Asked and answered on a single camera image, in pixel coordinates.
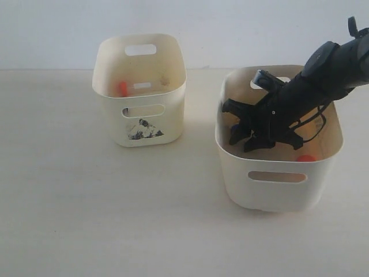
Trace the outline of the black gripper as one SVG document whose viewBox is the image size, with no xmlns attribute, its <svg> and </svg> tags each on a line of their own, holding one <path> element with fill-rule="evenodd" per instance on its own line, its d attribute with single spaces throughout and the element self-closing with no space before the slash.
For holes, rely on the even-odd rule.
<svg viewBox="0 0 369 277">
<path fill-rule="evenodd" d="M 256 104 L 247 104 L 227 99 L 221 108 L 239 118 L 234 134 L 230 133 L 229 144 L 248 139 L 244 152 L 271 149 L 276 143 L 291 145 L 294 150 L 304 146 L 316 136 L 305 140 L 295 130 L 316 117 L 322 117 L 326 108 L 326 96 L 301 74 L 276 92 L 268 92 Z"/>
</svg>

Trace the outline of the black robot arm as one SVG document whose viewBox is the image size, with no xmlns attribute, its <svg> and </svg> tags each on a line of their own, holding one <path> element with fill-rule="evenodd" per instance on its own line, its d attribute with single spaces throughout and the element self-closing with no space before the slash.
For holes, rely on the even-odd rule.
<svg viewBox="0 0 369 277">
<path fill-rule="evenodd" d="M 222 112 L 239 118 L 231 129 L 229 144 L 244 140 L 244 152 L 270 149 L 277 143 L 297 150 L 308 142 L 295 130 L 310 122 L 301 118 L 313 109 L 320 117 L 325 108 L 368 84 L 368 31 L 354 34 L 345 44 L 328 41 L 308 59 L 289 82 L 266 70 L 258 70 L 253 83 L 267 91 L 256 104 L 227 99 Z"/>
</svg>

